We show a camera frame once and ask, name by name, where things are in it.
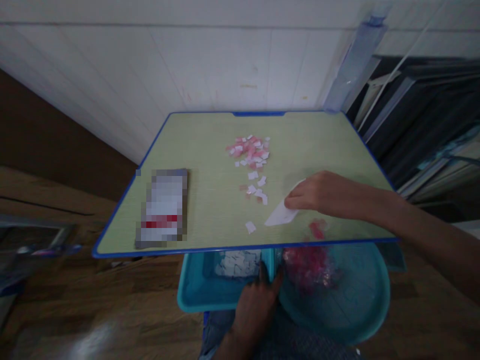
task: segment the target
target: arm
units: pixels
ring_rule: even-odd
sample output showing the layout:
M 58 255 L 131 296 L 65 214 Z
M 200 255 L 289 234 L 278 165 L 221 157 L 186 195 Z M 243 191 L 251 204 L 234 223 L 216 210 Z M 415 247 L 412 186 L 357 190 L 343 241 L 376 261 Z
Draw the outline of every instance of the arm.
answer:
M 409 204 L 395 192 L 321 171 L 293 189 L 285 206 L 363 220 L 387 229 L 480 304 L 480 240 Z
M 263 261 L 260 263 L 258 281 L 243 288 L 233 325 L 223 337 L 213 356 L 214 360 L 243 360 L 252 357 L 274 317 L 283 277 L 280 268 L 270 285 L 267 268 Z

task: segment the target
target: desk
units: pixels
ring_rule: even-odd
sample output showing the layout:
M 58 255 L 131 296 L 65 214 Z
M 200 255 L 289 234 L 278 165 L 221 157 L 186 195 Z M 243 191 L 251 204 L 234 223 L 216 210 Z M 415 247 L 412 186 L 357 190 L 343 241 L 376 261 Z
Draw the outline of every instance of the desk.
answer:
M 237 137 L 270 137 L 270 157 L 259 175 L 268 205 L 247 200 L 239 185 L 248 180 L 247 166 L 235 167 L 226 146 Z M 152 171 L 187 168 L 187 235 L 162 248 L 135 248 L 142 203 Z M 394 241 L 388 231 L 369 223 L 300 211 L 295 220 L 264 226 L 294 184 L 320 170 L 391 190 L 392 187 L 345 115 L 320 111 L 286 113 L 172 113 L 153 141 L 103 234 L 93 249 L 96 258 L 153 256 L 224 249 L 284 247 L 302 242 L 308 224 L 322 218 L 330 224 L 322 243 Z M 256 231 L 249 235 L 245 223 Z

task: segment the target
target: cable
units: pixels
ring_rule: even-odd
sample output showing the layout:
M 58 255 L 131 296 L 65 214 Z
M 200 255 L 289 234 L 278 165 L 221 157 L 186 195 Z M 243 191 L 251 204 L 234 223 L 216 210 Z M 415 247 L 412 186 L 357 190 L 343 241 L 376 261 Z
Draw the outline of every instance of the cable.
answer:
M 368 112 L 366 113 L 366 115 L 363 117 L 363 120 L 361 121 L 361 124 L 360 126 L 358 127 L 358 132 L 360 132 L 360 130 L 362 129 L 362 127 L 364 126 L 365 124 L 365 121 L 367 120 L 367 118 L 369 117 L 370 113 L 372 112 L 372 110 L 374 109 L 375 105 L 377 104 L 378 100 L 380 99 L 380 96 L 382 96 L 382 93 L 384 92 L 385 90 L 385 87 L 387 87 L 390 79 L 392 78 L 392 76 L 395 74 L 395 72 L 400 68 L 400 66 L 402 66 L 402 64 L 405 62 L 405 60 L 409 57 L 409 55 L 411 54 L 411 52 L 413 51 L 413 49 L 415 48 L 415 46 L 419 43 L 420 39 L 423 37 L 423 35 L 427 32 L 427 30 L 429 29 L 430 25 L 433 23 L 434 19 L 437 17 L 437 14 L 440 13 L 440 11 L 442 11 L 445 7 L 445 5 L 447 4 L 447 0 L 443 0 L 442 4 L 438 7 L 438 9 L 433 13 L 433 15 L 430 17 L 430 20 L 428 20 L 428 22 L 426 23 L 425 27 L 423 28 L 423 30 L 420 32 L 420 34 L 418 35 L 418 37 L 416 38 L 415 42 L 410 46 L 410 49 L 406 52 L 406 54 L 401 58 L 400 62 L 395 66 L 395 68 L 392 70 L 392 72 L 390 73 L 390 75 L 388 76 L 388 78 L 386 79 L 386 81 L 383 83 L 381 89 L 380 89 L 380 92 L 377 94 L 375 100 L 373 101 L 373 103 L 371 104 L 370 108 L 368 109 Z M 377 132 L 377 130 L 379 129 L 380 126 L 378 126 L 374 131 L 373 133 L 370 135 L 370 137 L 365 141 L 366 143 L 369 142 L 369 140 L 372 138 L 373 135 L 375 135 L 375 133 Z

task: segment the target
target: teal container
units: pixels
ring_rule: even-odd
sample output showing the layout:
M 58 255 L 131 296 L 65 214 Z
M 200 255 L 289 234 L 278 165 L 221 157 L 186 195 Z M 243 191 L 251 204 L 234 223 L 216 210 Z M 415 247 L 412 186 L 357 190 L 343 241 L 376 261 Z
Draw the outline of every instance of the teal container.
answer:
M 296 324 L 355 345 L 372 337 L 387 316 L 389 274 L 373 243 L 331 245 L 329 249 L 342 273 L 337 286 L 305 295 L 285 276 L 280 303 Z
M 262 249 L 261 259 L 265 262 L 270 281 L 275 274 L 275 252 Z M 233 310 L 237 307 L 240 294 L 251 278 L 227 278 L 215 274 L 221 261 L 219 251 L 188 253 L 183 259 L 177 303 L 186 313 Z

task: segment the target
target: dark panel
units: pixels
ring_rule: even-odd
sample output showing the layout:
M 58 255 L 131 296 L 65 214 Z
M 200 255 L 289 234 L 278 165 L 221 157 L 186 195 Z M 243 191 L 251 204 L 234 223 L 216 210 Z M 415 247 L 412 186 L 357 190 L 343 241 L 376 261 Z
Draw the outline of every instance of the dark panel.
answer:
M 0 165 L 113 201 L 137 165 L 0 70 Z

